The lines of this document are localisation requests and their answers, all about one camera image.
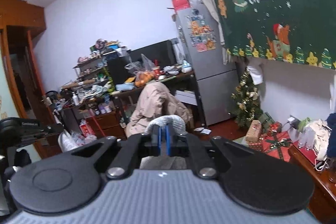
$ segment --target gray ribbed surface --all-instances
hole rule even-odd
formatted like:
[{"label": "gray ribbed surface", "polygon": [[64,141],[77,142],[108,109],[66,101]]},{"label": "gray ribbed surface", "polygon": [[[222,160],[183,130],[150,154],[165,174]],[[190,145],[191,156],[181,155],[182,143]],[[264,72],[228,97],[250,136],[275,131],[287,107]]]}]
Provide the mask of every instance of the gray ribbed surface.
[{"label": "gray ribbed surface", "polygon": [[305,211],[264,216],[231,201],[218,183],[190,170],[135,170],[130,178],[111,181],[91,204],[64,216],[39,217],[26,212],[10,224],[294,224],[319,223]]}]

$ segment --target black monitor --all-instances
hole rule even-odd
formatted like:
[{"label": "black monitor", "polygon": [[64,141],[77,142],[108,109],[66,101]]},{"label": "black monitor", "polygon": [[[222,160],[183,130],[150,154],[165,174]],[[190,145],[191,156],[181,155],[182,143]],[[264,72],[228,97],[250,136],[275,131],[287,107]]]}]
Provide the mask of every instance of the black monitor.
[{"label": "black monitor", "polygon": [[130,52],[132,62],[142,61],[141,54],[144,54],[153,63],[157,60],[157,65],[161,68],[176,64],[176,57],[171,40],[162,41],[149,45],[147,47],[139,48]]}]

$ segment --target refrigerator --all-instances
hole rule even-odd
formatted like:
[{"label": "refrigerator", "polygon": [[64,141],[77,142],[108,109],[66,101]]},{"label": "refrigerator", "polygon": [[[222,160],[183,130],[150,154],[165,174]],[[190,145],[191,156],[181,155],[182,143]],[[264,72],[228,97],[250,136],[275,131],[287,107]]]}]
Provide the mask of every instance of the refrigerator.
[{"label": "refrigerator", "polygon": [[229,119],[238,75],[235,63],[223,64],[218,23],[204,4],[178,10],[175,23],[185,58],[195,73],[206,124]]}]

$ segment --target red santa hat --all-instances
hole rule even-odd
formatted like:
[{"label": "red santa hat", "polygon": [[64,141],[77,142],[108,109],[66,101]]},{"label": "red santa hat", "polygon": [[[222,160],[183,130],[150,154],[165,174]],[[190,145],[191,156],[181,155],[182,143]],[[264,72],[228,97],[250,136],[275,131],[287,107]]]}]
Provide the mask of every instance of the red santa hat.
[{"label": "red santa hat", "polygon": [[278,35],[280,32],[280,29],[283,28],[283,26],[281,24],[274,24],[273,25],[273,32],[275,35]]}]

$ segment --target dark blue fabric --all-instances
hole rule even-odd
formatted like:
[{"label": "dark blue fabric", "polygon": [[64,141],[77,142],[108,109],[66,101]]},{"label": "dark blue fabric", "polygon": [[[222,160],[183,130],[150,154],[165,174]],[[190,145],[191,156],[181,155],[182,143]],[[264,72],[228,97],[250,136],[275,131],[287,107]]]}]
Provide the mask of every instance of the dark blue fabric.
[{"label": "dark blue fabric", "polygon": [[329,115],[327,123],[328,127],[331,128],[327,156],[329,158],[333,158],[336,157],[336,113],[332,113]]}]

